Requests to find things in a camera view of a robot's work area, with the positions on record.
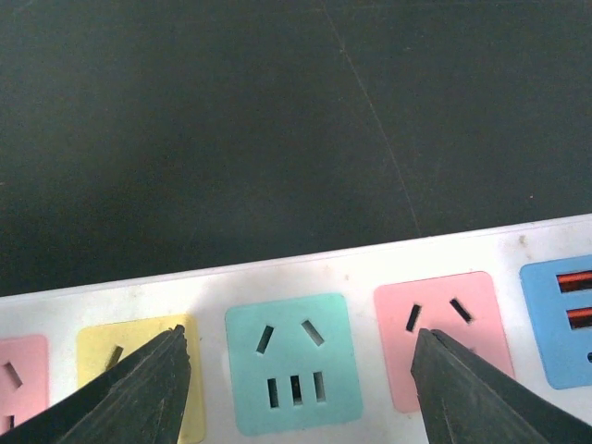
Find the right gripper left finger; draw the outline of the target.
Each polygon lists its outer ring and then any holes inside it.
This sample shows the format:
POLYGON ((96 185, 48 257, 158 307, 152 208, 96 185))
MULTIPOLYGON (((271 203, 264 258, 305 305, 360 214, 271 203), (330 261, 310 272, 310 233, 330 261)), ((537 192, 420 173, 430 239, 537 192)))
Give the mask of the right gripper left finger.
POLYGON ((185 328, 159 334, 3 443, 176 443, 191 382, 185 328))

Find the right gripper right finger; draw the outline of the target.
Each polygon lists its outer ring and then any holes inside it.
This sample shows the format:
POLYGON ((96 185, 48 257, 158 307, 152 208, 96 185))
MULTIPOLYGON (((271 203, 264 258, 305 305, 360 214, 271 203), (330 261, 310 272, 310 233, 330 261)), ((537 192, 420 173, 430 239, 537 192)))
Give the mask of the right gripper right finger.
POLYGON ((419 330, 411 374, 430 443, 591 441, 591 425, 441 330, 419 330))

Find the white power strip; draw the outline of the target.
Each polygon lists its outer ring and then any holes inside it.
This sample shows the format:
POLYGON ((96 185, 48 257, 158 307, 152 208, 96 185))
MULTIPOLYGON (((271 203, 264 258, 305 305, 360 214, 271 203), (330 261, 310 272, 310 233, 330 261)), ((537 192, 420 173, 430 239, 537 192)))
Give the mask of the white power strip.
POLYGON ((591 218, 5 297, 1 436, 177 325, 176 443, 430 443, 422 328, 591 425, 591 218))

